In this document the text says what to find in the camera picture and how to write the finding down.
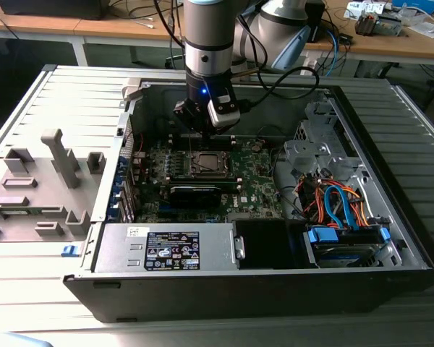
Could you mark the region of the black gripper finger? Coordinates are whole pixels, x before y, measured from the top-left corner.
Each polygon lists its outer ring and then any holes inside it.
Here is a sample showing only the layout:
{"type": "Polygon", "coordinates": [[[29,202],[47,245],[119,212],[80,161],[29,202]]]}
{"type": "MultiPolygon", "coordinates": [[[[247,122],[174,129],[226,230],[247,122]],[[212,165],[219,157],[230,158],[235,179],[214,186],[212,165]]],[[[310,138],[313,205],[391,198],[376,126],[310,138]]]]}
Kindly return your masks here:
{"type": "Polygon", "coordinates": [[[199,133],[203,137],[209,137],[213,133],[206,108],[191,100],[179,101],[174,107],[174,113],[179,120],[192,132],[199,133]]]}

